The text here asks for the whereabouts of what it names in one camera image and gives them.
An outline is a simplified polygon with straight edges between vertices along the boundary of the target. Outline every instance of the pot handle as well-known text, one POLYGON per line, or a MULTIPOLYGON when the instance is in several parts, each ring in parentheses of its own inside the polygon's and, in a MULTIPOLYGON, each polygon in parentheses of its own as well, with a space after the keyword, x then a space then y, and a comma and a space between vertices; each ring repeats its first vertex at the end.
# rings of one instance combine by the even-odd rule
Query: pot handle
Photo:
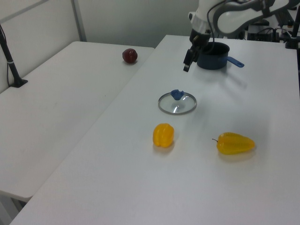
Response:
POLYGON ((227 60, 228 60, 229 62, 231 62, 232 64, 236 65, 236 66, 239 67, 239 68, 242 68, 242 67, 245 66, 243 63, 241 63, 240 61, 237 61, 237 60, 234 59, 233 57, 228 56, 228 57, 227 57, 227 60))

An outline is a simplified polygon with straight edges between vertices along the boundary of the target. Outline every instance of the pot lid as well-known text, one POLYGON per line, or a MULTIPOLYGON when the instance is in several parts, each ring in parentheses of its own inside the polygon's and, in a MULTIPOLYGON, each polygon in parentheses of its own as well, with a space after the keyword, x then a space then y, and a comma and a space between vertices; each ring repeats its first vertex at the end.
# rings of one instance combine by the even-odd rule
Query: pot lid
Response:
POLYGON ((179 90, 166 93, 158 100, 159 109, 171 115, 190 113, 196 106, 197 101, 193 95, 179 90))

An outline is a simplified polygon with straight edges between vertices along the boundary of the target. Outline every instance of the yellow bell pepper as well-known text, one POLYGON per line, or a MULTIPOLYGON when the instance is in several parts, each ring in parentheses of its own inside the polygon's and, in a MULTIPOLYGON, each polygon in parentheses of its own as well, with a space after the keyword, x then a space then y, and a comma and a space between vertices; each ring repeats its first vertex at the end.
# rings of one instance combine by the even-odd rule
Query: yellow bell pepper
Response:
POLYGON ((174 128, 168 123, 161 123, 153 131, 153 143, 156 146, 169 147, 174 138, 174 128))
POLYGON ((217 141, 217 149, 225 155, 239 154, 255 147, 254 141, 235 133, 223 133, 217 141))

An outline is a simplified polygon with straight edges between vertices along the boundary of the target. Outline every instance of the white table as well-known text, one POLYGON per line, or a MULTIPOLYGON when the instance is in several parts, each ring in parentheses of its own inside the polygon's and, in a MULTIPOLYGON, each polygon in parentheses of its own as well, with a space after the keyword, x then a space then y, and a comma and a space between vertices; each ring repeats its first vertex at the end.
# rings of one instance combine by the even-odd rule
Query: white table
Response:
POLYGON ((0 194, 28 201, 153 52, 74 42, 0 95, 0 194))
POLYGON ((296 52, 218 41, 245 67, 194 63, 185 73, 188 37, 166 36, 12 225, 298 225, 296 52), (198 107, 161 112, 159 97, 173 89, 193 94, 198 107), (152 144, 159 123, 175 129, 165 153, 152 144), (212 138, 227 131, 252 138, 256 149, 219 154, 212 138))

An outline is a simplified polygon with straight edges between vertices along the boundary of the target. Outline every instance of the apple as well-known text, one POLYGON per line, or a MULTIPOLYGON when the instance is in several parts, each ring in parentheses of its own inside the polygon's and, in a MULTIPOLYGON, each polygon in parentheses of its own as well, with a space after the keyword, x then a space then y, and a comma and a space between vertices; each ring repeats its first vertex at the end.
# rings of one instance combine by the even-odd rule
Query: apple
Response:
POLYGON ((134 49, 128 48, 122 54, 123 60, 126 63, 134 63, 137 59, 137 53, 134 49))

